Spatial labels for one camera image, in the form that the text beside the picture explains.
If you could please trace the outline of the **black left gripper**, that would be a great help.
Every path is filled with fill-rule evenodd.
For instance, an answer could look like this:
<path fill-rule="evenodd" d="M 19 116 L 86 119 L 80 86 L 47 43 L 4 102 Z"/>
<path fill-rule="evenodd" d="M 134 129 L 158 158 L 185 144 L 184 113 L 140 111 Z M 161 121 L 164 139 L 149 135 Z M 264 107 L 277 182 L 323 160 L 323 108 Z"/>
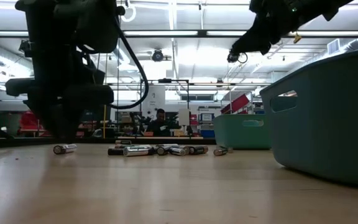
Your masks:
<path fill-rule="evenodd" d="M 89 55 L 77 52 L 73 64 L 49 71 L 44 78 L 13 78 L 6 82 L 10 96 L 60 97 L 72 105 L 98 106 L 114 101 L 112 89 L 103 83 L 105 73 L 98 70 Z M 53 137 L 72 143 L 84 110 L 68 105 L 30 104 L 29 108 Z"/>

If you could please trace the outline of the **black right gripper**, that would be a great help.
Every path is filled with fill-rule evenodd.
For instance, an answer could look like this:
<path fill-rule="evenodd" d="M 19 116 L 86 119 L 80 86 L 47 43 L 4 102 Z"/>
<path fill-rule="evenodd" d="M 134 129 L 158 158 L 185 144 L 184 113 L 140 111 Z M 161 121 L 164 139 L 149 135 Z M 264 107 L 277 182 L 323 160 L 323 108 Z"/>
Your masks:
<path fill-rule="evenodd" d="M 251 0 L 249 10 L 255 13 L 254 23 L 232 44 L 230 53 L 233 55 L 249 52 L 265 55 L 271 44 L 296 31 L 296 1 Z"/>

